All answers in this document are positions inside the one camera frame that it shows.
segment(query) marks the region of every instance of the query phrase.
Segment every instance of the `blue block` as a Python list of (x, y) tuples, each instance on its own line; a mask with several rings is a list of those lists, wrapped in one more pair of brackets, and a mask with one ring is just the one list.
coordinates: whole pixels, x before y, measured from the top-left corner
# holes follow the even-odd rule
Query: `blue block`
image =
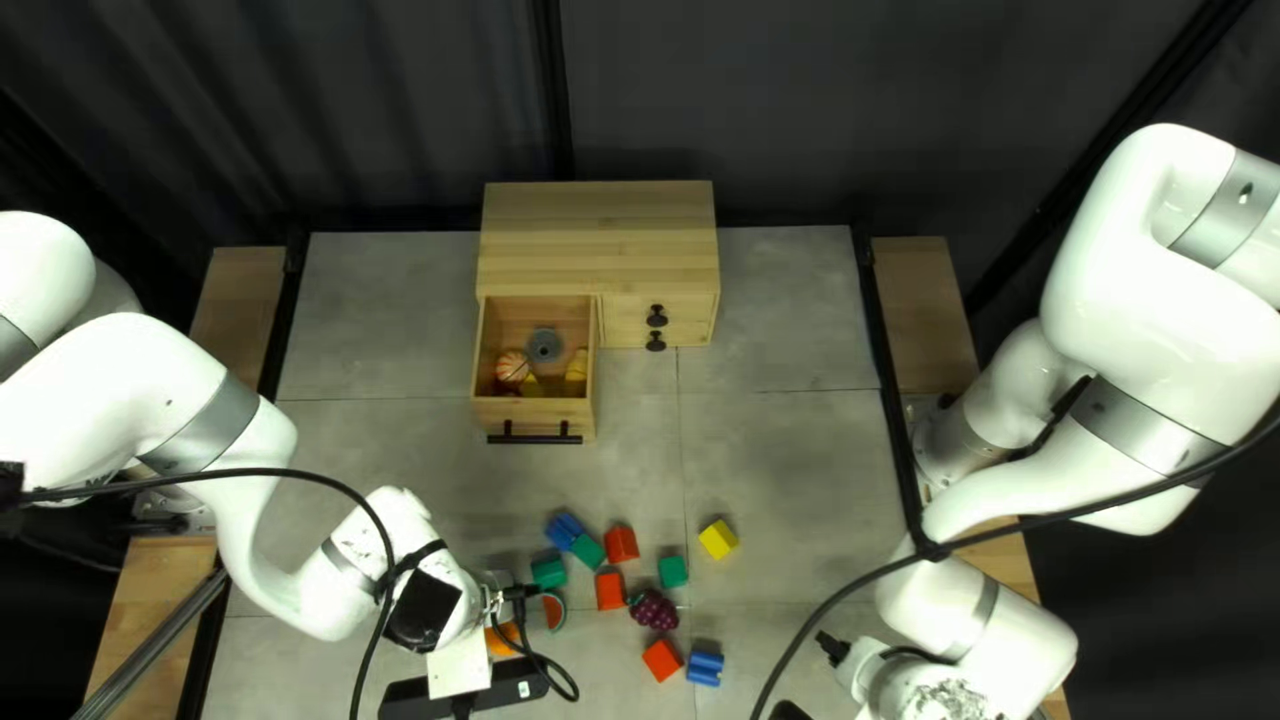
[(724, 656), (712, 655), (709, 652), (694, 652), (689, 656), (689, 674), (687, 679), (690, 683), (696, 683), (699, 685), (707, 685), (710, 688), (719, 687), (721, 671), (724, 670)]
[(552, 541), (561, 552), (568, 552), (573, 548), (573, 541), (577, 536), (582, 534), (582, 525), (576, 518), (568, 512), (561, 512), (552, 519), (552, 523), (547, 525), (547, 537)]

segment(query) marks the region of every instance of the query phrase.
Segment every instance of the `drawer handle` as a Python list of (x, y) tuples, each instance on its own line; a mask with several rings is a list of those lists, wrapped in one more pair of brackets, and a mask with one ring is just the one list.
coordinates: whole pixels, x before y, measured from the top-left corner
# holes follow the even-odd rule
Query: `drawer handle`
[(582, 445), (582, 436), (568, 434), (568, 420), (561, 420), (558, 436), (517, 436), (511, 432), (511, 420), (502, 421), (502, 434), (489, 436), (489, 445)]
[(649, 352), (662, 352), (663, 350), (667, 350), (667, 343), (662, 340), (662, 331), (653, 331), (649, 334), (653, 340), (644, 343), (645, 350)]
[(652, 314), (645, 322), (649, 323), (650, 328), (664, 328), (671, 322), (662, 314), (662, 305), (650, 305), (649, 310)]

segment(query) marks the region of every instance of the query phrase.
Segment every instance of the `wooden drawer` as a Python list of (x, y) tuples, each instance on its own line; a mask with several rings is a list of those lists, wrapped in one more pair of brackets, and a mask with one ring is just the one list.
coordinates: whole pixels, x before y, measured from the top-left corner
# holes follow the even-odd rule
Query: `wooden drawer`
[[(654, 295), (604, 295), (600, 297), (604, 347), (644, 347), (653, 338), (653, 332), (668, 346), (707, 345), (712, 338), (716, 322), (718, 295), (703, 293), (654, 293)], [(653, 306), (662, 306), (667, 318), (663, 327), (650, 327)]]
[[(559, 357), (534, 363), (534, 388), (516, 395), (498, 382), (494, 366), (507, 350), (524, 350), (534, 331), (550, 328), (562, 342)], [(596, 304), (589, 295), (549, 297), (481, 297), (476, 331), (471, 405), (490, 442), (547, 443), (557, 436), (595, 439)], [(564, 370), (579, 348), (586, 348), (586, 380), (566, 382)], [(568, 423), (567, 432), (562, 423)]]

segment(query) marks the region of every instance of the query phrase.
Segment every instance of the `green block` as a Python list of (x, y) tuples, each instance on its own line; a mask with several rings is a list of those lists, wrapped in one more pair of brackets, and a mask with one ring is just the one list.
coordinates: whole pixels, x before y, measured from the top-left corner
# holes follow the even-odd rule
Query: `green block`
[(685, 559), (677, 556), (663, 557), (658, 561), (658, 577), (662, 578), (662, 587), (678, 588), (689, 584), (689, 570), (685, 569)]
[(530, 568), (534, 570), (534, 583), (544, 591), (558, 588), (568, 582), (568, 574), (564, 573), (564, 561), (558, 555), (541, 562), (532, 562)]
[(589, 536), (577, 536), (571, 550), (591, 570), (604, 564), (604, 548)]

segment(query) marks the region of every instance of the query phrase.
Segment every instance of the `wooden drawer cabinet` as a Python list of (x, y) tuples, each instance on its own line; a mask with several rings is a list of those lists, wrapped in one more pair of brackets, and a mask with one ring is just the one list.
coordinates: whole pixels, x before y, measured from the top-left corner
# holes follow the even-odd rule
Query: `wooden drawer cabinet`
[[(591, 397), (596, 345), (666, 350), (707, 345), (719, 307), (719, 247), (712, 183), (541, 182), (485, 186), (476, 261), (472, 404), (490, 434), (584, 441), (595, 434)], [(654, 316), (653, 306), (662, 310)], [(494, 379), (504, 350), (521, 348), (539, 327), (589, 348), (582, 393), (557, 384), (564, 368), (535, 375), (543, 397), (512, 397)], [(660, 342), (650, 345), (658, 333)]]
[(707, 345), (716, 295), (605, 295), (600, 297), (604, 347), (645, 347), (658, 338), (671, 347)]
[[(534, 331), (549, 328), (559, 337), (559, 356), (531, 363), (536, 386), (517, 388), (494, 377), (498, 357), (524, 350)], [(471, 405), (490, 442), (589, 442), (595, 438), (595, 346), (599, 332), (594, 299), (484, 297), (476, 329)], [(564, 370), (579, 348), (585, 348), (586, 380), (566, 382)]]

